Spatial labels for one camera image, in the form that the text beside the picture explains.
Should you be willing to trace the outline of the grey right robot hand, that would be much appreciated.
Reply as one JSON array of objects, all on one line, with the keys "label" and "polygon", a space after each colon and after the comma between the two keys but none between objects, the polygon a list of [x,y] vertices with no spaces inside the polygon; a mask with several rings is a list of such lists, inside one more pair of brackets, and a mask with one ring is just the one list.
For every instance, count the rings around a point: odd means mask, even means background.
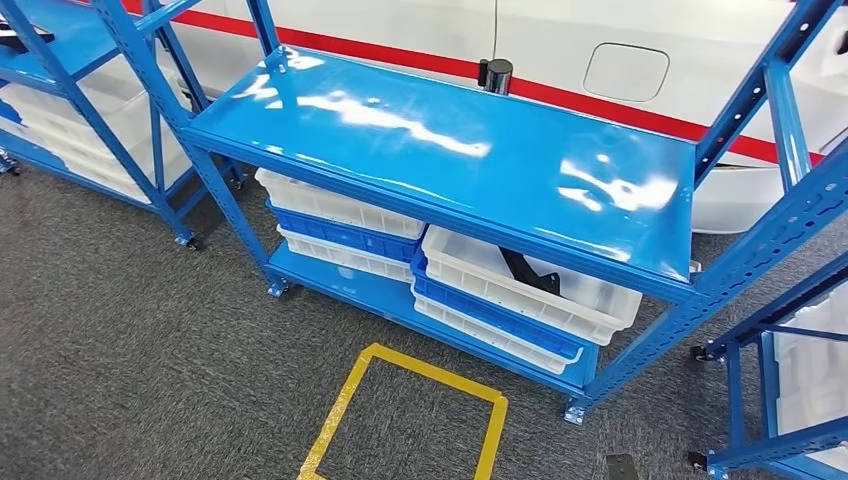
[{"label": "grey right robot hand", "polygon": [[634,459],[630,454],[611,454],[605,457],[608,480],[639,480]]}]

